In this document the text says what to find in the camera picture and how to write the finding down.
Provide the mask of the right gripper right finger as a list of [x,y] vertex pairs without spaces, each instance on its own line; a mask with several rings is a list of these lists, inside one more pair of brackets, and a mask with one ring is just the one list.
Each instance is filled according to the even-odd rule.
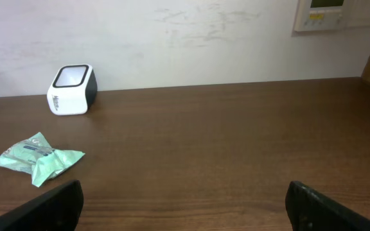
[[285,208],[293,231],[370,231],[370,219],[299,181],[290,182]]

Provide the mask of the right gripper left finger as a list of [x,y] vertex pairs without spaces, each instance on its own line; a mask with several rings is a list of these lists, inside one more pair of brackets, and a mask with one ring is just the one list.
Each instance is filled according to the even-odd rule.
[[0,216],[0,231],[74,231],[83,205],[81,184],[72,180]]

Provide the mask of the mint green tissue roll pack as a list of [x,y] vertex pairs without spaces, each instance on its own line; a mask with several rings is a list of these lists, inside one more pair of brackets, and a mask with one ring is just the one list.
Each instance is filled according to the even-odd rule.
[[85,155],[82,151],[51,147],[40,132],[9,147],[0,155],[0,167],[31,175],[31,183],[40,187],[75,165]]

